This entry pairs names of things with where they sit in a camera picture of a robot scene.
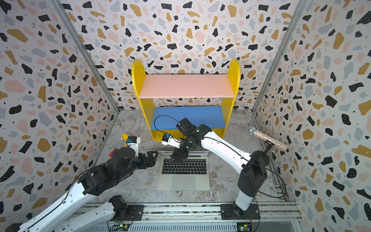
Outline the silver laptop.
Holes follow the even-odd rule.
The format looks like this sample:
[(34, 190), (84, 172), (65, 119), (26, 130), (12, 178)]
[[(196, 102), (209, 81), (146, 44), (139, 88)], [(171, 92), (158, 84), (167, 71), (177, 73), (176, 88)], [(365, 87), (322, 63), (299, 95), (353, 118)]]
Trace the silver laptop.
[(172, 161), (170, 151), (159, 153), (162, 158), (157, 190), (210, 190), (208, 151), (191, 151), (182, 164)]

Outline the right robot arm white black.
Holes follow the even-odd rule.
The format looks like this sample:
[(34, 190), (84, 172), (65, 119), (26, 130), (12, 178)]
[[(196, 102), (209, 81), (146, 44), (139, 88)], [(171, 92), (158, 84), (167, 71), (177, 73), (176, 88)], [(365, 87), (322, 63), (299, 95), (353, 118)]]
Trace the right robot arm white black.
[(242, 218), (255, 199), (258, 191), (268, 177), (267, 166), (270, 163), (267, 152), (255, 151), (253, 154), (239, 150), (219, 137), (204, 124), (193, 125), (187, 118), (177, 124), (177, 129), (184, 136), (171, 155), (171, 164), (183, 164), (192, 148), (201, 147), (208, 150), (239, 174), (239, 193), (233, 202), (233, 213)]

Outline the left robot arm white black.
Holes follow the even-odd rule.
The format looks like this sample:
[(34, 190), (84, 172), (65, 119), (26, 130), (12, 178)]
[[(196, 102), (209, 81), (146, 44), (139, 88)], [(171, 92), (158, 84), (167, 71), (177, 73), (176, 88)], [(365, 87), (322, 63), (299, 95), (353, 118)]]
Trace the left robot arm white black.
[(83, 172), (70, 189), (43, 212), (24, 223), (14, 223), (8, 232), (78, 232), (101, 221), (126, 219), (128, 204), (120, 195), (113, 196), (101, 207), (71, 221), (67, 218), (77, 209), (100, 196), (106, 190), (129, 178), (136, 170), (153, 167), (157, 151), (136, 154), (129, 147), (116, 149), (111, 158)]

